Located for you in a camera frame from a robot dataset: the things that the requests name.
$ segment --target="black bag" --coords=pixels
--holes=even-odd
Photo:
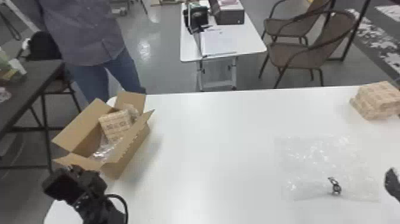
[[[30,54],[27,61],[58,60],[61,53],[53,37],[48,32],[36,32],[28,41]]]

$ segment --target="person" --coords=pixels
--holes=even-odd
[[[145,94],[109,0],[12,0],[51,34],[88,102],[109,99],[108,73],[129,92]]]

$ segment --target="jeans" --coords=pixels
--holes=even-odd
[[[135,62],[126,48],[116,59],[103,64],[95,66],[66,64],[66,66],[88,103],[91,103],[96,98],[107,102],[110,98],[106,69],[110,71],[126,91],[140,94],[146,93],[146,89],[140,85]]]

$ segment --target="white folding table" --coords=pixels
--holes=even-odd
[[[131,224],[398,224],[383,179],[400,165],[400,119],[368,122],[350,105],[357,87],[149,95],[151,133],[108,193]],[[276,138],[351,135],[379,182],[378,203],[282,196]],[[79,224],[55,201],[45,224]]]
[[[200,5],[210,7],[208,0],[200,0],[199,3]],[[182,4],[181,12],[183,12],[183,10],[185,9],[186,5]],[[180,61],[183,63],[196,62],[197,82],[199,84],[200,91],[203,91],[203,88],[213,88],[218,86],[232,86],[233,89],[236,89],[236,65],[238,61],[238,56],[266,52],[267,47],[265,46],[263,40],[261,39],[252,21],[250,20],[249,15],[247,15],[246,12],[244,24],[218,26],[213,16],[208,17],[208,24],[211,25],[213,28],[221,29],[224,33],[231,34],[233,41],[232,44],[233,46],[235,46],[232,49],[232,52],[235,53],[202,58],[194,37],[189,33],[188,29],[185,26],[185,21],[181,13]],[[203,83],[202,75],[205,73],[205,70],[203,68],[203,61],[222,60],[229,58],[232,59],[232,65],[230,66],[232,78],[230,80]]]

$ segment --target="open cardboard box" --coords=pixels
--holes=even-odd
[[[118,93],[114,108],[100,99],[95,99],[52,140],[70,152],[67,156],[54,161],[64,166],[75,164],[86,170],[102,171],[109,178],[118,179],[150,131],[147,121],[154,110],[143,113],[145,101],[146,95],[131,92]],[[133,104],[139,111],[140,117],[104,163],[89,159],[88,157],[99,148],[101,141],[102,129],[99,117],[121,110],[123,104]]]

